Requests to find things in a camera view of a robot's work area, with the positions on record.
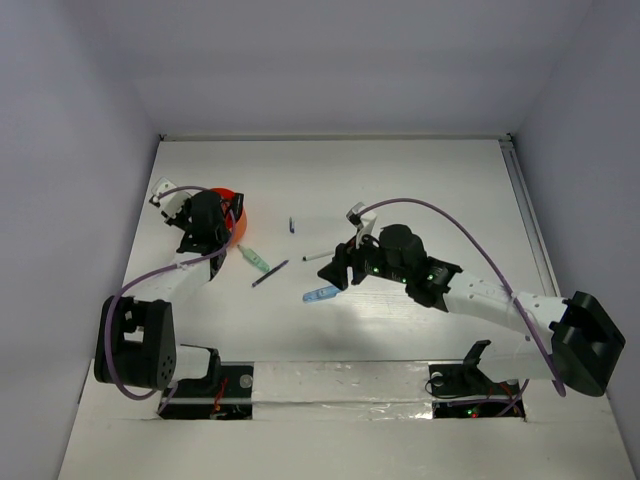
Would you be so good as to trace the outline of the aluminium side rail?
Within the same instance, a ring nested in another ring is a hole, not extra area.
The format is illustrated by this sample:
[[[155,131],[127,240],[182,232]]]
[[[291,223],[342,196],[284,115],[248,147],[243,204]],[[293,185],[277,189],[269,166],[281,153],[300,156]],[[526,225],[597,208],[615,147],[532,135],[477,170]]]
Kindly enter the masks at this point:
[[[524,328],[522,340],[514,351],[514,359],[533,359],[540,355],[527,323],[523,320],[521,312],[516,306],[520,300],[523,310],[529,321],[535,327],[542,327],[538,333],[548,353],[551,353],[551,337],[553,330],[549,328],[552,322],[559,323],[568,309],[568,299],[562,297],[555,278],[551,260],[545,245],[539,222],[525,184],[524,175],[520,167],[515,146],[510,140],[498,141],[500,153],[504,160],[509,180],[515,195],[525,234],[529,242],[533,261],[539,281],[542,286],[542,295],[526,293],[515,287],[502,286],[507,300],[506,320],[509,326]]]

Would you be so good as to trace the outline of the orange highlighter black body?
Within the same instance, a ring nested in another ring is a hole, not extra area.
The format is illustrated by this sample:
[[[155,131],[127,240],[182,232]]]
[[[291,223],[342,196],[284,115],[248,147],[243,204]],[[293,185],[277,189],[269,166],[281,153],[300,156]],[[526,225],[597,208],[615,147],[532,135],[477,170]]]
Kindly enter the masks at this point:
[[[244,209],[244,195],[242,193],[236,192],[233,194],[230,201],[230,208],[235,218],[240,218],[242,216]]]

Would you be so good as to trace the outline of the green correction tape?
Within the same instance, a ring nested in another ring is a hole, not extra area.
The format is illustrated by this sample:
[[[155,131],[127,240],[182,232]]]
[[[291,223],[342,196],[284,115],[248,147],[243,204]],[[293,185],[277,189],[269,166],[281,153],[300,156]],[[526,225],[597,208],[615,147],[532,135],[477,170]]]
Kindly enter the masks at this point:
[[[270,271],[269,264],[264,259],[262,259],[253,249],[245,247],[243,245],[238,245],[237,248],[241,252],[242,257],[252,266],[264,273]]]

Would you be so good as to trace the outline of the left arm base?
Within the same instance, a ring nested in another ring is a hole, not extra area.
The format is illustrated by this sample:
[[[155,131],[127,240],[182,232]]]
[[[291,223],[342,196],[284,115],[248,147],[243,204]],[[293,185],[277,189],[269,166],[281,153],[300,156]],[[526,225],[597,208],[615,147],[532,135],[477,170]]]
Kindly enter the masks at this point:
[[[165,420],[250,420],[253,383],[252,362],[228,363],[214,348],[181,345],[157,414]]]

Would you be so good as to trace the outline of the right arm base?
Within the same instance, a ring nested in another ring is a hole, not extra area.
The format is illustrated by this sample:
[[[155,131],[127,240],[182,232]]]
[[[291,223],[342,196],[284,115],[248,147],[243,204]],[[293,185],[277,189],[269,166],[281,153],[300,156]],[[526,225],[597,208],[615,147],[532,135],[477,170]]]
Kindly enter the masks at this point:
[[[521,385],[493,382],[479,369],[481,355],[490,344],[477,341],[461,361],[429,365],[424,389],[433,399],[435,419],[526,419]]]

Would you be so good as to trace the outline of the orange round container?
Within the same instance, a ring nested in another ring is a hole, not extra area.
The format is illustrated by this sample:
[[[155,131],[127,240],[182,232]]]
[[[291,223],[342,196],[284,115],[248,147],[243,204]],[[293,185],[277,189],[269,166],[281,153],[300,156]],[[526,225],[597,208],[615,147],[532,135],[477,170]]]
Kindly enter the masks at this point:
[[[214,188],[211,188],[211,191],[218,193],[222,200],[228,201],[228,202],[230,202],[233,196],[235,195],[235,192],[233,190],[230,190],[224,187],[214,187]],[[232,246],[235,246],[241,242],[242,237],[246,233],[247,225],[248,225],[248,221],[247,221],[246,210],[243,210],[242,214],[236,219],[235,231],[231,241]]]

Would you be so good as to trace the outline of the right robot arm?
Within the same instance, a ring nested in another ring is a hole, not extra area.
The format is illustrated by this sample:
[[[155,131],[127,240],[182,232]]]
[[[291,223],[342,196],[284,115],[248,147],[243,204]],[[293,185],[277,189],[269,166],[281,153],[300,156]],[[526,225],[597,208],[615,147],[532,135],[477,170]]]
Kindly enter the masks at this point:
[[[495,381],[548,378],[600,397],[626,344],[595,296],[581,291],[570,298],[511,293],[428,255],[406,225],[390,225],[379,237],[355,235],[338,244],[317,275],[340,290],[368,276],[393,281],[423,307],[484,320],[530,339],[531,351],[492,359],[482,355],[490,342],[476,341],[460,368],[462,384],[473,392]]]

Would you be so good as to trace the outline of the purple pen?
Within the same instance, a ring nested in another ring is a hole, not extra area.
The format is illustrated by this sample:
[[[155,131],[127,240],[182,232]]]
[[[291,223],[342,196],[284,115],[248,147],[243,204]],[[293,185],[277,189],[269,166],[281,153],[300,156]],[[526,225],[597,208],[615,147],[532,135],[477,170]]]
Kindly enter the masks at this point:
[[[274,274],[279,272],[282,268],[287,266],[289,264],[289,262],[290,262],[290,260],[288,260],[288,259],[280,262],[278,265],[276,265],[275,267],[271,268],[268,272],[264,273],[260,278],[258,278],[254,282],[252,282],[251,287],[255,288],[258,285],[262,284],[264,281],[269,279],[271,276],[273,276]]]

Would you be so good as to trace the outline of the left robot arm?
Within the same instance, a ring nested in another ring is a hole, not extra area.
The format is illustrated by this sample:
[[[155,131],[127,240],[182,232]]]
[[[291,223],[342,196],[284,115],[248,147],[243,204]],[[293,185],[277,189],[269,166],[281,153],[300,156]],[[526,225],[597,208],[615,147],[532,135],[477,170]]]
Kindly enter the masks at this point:
[[[211,282],[221,271],[244,195],[222,196],[204,187],[177,187],[163,180],[149,199],[165,223],[183,232],[171,263],[129,281],[102,307],[94,377],[126,397],[143,400],[162,391],[177,374],[178,355],[196,353],[176,342],[173,307]]]

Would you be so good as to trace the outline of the black capped white marker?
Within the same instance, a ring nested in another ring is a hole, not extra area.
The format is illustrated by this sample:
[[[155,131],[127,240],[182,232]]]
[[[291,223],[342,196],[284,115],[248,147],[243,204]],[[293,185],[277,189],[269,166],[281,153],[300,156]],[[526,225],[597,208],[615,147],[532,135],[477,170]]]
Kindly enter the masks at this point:
[[[332,250],[328,250],[328,251],[323,251],[323,252],[318,252],[318,253],[314,253],[314,254],[308,254],[308,255],[304,255],[302,257],[302,261],[313,261],[313,260],[318,260],[321,258],[326,258],[326,257],[330,257],[333,255],[333,251]]]

